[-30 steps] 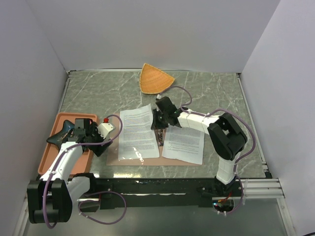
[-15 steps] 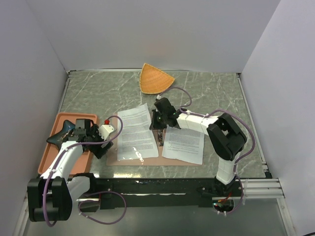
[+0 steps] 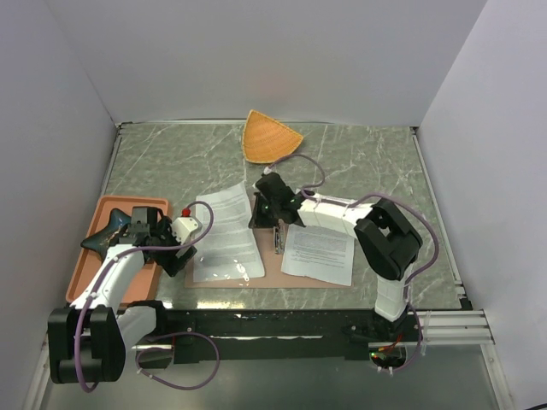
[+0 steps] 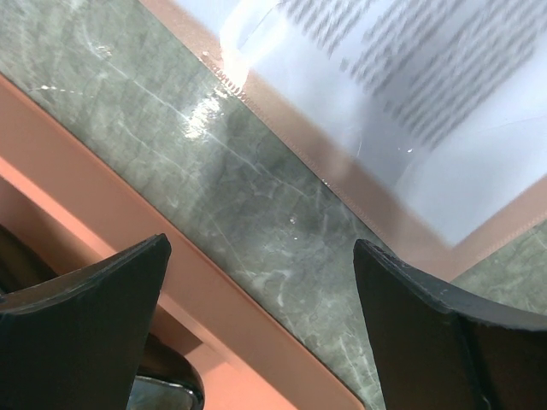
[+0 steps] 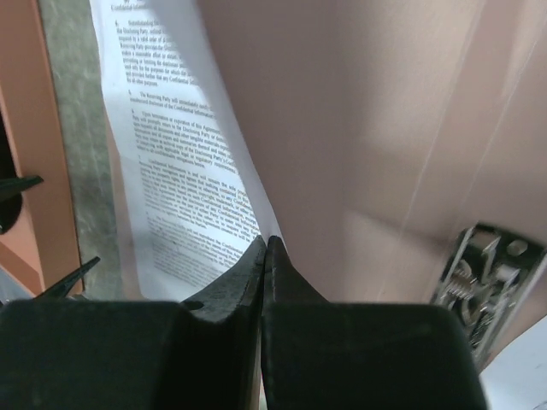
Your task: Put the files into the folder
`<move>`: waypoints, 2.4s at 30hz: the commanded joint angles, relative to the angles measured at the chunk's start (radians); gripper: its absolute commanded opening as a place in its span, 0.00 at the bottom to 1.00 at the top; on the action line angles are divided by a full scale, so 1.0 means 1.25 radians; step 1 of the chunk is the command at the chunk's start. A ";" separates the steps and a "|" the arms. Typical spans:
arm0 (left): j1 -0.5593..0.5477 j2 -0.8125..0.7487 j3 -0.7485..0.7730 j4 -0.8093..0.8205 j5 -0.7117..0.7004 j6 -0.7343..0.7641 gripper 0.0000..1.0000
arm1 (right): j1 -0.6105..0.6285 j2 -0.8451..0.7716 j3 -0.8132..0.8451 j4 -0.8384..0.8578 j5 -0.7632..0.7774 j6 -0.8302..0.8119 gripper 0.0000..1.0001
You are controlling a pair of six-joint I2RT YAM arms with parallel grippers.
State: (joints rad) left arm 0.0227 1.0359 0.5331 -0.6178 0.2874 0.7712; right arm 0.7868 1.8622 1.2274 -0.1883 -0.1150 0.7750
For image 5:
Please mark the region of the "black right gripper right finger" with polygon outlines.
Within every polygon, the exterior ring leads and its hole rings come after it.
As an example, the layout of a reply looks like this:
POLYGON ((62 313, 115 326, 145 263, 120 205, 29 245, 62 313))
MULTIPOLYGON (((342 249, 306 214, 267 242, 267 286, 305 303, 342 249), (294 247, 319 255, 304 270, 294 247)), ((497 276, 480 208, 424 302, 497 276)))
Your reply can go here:
POLYGON ((484 409, 457 317, 444 307, 327 301, 270 237, 262 376, 271 409, 484 409))

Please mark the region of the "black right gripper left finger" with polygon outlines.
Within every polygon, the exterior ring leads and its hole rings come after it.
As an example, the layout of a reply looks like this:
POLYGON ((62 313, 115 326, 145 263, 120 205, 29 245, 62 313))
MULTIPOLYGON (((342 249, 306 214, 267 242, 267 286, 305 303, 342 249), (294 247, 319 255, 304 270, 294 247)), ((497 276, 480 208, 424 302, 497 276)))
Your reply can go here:
POLYGON ((256 409, 266 245, 182 302, 51 289, 1 310, 4 409, 256 409))

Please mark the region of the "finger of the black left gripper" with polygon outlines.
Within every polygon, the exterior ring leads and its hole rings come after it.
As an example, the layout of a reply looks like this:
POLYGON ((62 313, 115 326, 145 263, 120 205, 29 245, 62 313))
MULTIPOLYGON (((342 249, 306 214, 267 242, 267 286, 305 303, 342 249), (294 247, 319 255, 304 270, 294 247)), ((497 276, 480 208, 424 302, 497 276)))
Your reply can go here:
POLYGON ((73 287, 101 260, 96 256, 36 296, 37 300, 67 298, 73 287))
POLYGON ((22 193, 44 180, 38 175, 1 180, 1 233, 8 232, 22 209, 22 193))

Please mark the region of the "white printed paper sheet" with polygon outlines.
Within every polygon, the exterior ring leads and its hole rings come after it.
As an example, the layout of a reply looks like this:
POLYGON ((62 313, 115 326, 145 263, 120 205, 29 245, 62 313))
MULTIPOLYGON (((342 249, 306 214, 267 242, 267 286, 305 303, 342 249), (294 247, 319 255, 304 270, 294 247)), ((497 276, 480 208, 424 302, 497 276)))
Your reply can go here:
POLYGON ((140 294, 182 301, 280 233, 193 1, 93 1, 140 294))

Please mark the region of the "pink brown file folder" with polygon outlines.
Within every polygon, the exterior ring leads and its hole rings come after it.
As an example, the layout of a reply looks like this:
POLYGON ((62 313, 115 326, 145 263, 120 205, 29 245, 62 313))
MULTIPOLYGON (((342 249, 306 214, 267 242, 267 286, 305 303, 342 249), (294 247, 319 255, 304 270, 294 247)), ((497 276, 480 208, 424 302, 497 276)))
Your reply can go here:
POLYGON ((293 263, 427 300, 479 221, 546 237, 543 1, 202 1, 293 263))

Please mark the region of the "white printed paper stack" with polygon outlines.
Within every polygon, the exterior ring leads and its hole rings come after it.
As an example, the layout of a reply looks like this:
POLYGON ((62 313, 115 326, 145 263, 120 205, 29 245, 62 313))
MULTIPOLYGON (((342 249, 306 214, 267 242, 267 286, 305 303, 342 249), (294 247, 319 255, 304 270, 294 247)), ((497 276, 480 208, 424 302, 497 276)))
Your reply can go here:
POLYGON ((490 409, 545 409, 546 319, 511 342, 480 374, 490 409))

